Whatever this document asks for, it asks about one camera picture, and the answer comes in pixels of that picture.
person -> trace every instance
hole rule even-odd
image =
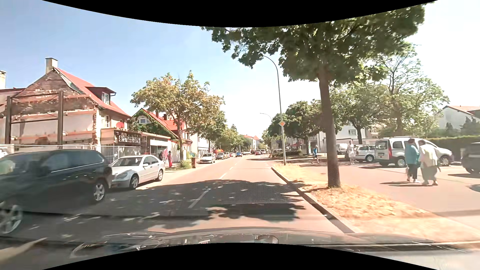
[[[407,182],[410,182],[410,177],[412,177],[414,183],[420,183],[417,180],[419,156],[420,153],[415,146],[415,139],[408,139],[407,145],[405,145],[405,163],[408,166]]]
[[[435,148],[433,147],[433,145],[427,144],[425,140],[420,140],[419,146],[420,170],[423,178],[422,185],[428,185],[429,180],[433,181],[432,185],[438,185],[437,178],[435,177],[438,170],[438,157],[435,152]]]
[[[317,152],[318,152],[318,145],[315,145],[315,147],[313,148],[312,164],[313,164],[313,161],[314,161],[315,159],[317,159],[317,163],[318,163],[318,155],[317,155]]]
[[[348,158],[350,158],[350,165],[353,165],[353,162],[355,162],[355,147],[352,144],[352,141],[348,142],[347,146],[347,153],[348,153]]]
[[[168,159],[168,166],[171,168],[172,167],[172,151],[168,152],[167,159]]]

man in white shirt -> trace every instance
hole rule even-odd
[[[435,147],[427,144],[425,140],[419,141],[419,147],[420,169],[423,178],[422,185],[428,185],[429,180],[433,181],[432,185],[438,185],[437,178],[435,177],[438,170],[438,157],[435,152]]]

curb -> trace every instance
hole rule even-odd
[[[320,213],[322,213],[333,225],[339,228],[343,233],[363,233],[362,230],[353,226],[348,220],[341,217],[338,213],[333,211],[332,209],[328,208],[327,206],[318,202],[312,196],[306,194],[299,188],[297,188],[287,177],[283,176],[273,167],[271,169],[274,171],[275,174],[278,175],[283,181],[285,181],[288,185],[292,186],[295,191],[300,194],[308,203],[310,203],[315,209],[317,209]]]

lamp post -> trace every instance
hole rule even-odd
[[[273,122],[272,117],[271,117],[270,115],[268,115],[268,114],[266,114],[266,113],[263,113],[263,112],[261,112],[260,114],[264,114],[264,115],[270,117],[270,122]],[[272,140],[271,140],[270,142],[271,142],[271,144],[272,144],[272,145],[271,145],[271,148],[272,148],[272,153],[273,153],[273,136],[272,136]]]
[[[263,57],[266,57],[268,60],[270,60],[273,65],[275,66],[276,69],[276,81],[278,83],[278,102],[280,104],[280,120],[283,122],[283,112],[282,112],[282,99],[280,98],[280,76],[278,75],[278,68],[276,67],[275,62],[273,62],[270,57],[265,56],[262,54]],[[287,164],[287,156],[285,154],[285,132],[283,131],[283,126],[282,126],[282,150],[283,150],[283,165]]]

metal fence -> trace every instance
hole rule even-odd
[[[14,145],[14,144],[0,144],[0,150],[7,154],[13,153],[25,153],[25,152],[37,152],[37,151],[49,151],[59,149],[59,145]],[[95,145],[62,145],[63,149],[90,149],[97,150],[102,153],[105,158],[110,162],[131,155],[140,155],[140,147],[132,146],[95,146]]]

